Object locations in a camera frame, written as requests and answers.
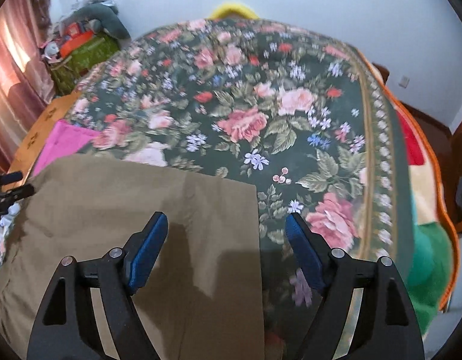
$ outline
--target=pink fabric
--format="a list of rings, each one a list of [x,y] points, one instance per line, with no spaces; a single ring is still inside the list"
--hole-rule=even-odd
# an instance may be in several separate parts
[[[33,169],[33,176],[36,176],[57,158],[76,153],[99,134],[98,131],[72,126],[65,120],[59,120],[54,125],[40,157],[36,161],[36,165]]]

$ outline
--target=blue gripper pad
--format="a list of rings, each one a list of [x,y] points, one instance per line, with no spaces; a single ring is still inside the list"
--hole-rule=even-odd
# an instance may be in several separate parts
[[[148,281],[167,235],[168,218],[162,212],[155,212],[143,231],[131,235],[126,243],[124,280],[131,295]]]
[[[286,237],[288,237],[298,265],[304,274],[308,285],[319,293],[323,293],[326,284],[323,279],[323,265],[318,254],[311,247],[305,231],[311,231],[308,226],[302,228],[293,215],[288,215],[285,224]]]

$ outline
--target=metal screw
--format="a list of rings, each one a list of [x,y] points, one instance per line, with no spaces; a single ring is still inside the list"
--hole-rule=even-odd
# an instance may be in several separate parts
[[[344,250],[340,249],[339,247],[335,247],[333,250],[331,250],[331,254],[337,259],[342,259],[344,257]]]
[[[115,247],[114,249],[110,250],[109,255],[115,259],[116,257],[122,255],[122,250],[119,247]]]
[[[384,257],[381,257],[381,263],[384,265],[384,266],[391,266],[393,265],[393,260],[391,260],[389,257],[387,256],[384,256]]]
[[[61,264],[64,265],[64,266],[68,266],[72,262],[73,262],[73,257],[71,257],[71,256],[66,256],[61,260]]]

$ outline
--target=brown cloth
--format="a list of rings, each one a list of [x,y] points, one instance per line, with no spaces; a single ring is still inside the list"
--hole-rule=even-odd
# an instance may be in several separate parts
[[[74,155],[31,180],[0,270],[0,331],[21,358],[62,257],[99,258],[141,231],[155,211],[169,234],[133,297],[163,360],[264,358],[259,223],[253,185],[189,171]],[[117,357],[101,297],[103,347]]]

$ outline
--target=blue rubber pad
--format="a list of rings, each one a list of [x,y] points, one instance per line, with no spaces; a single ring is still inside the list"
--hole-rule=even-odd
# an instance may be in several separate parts
[[[304,234],[304,231],[311,230],[308,227],[301,228],[292,215],[286,218],[285,230],[308,285],[322,293],[326,288],[323,280],[323,265]]]
[[[168,218],[165,214],[161,214],[131,262],[128,287],[132,293],[136,293],[148,281],[167,235]]]

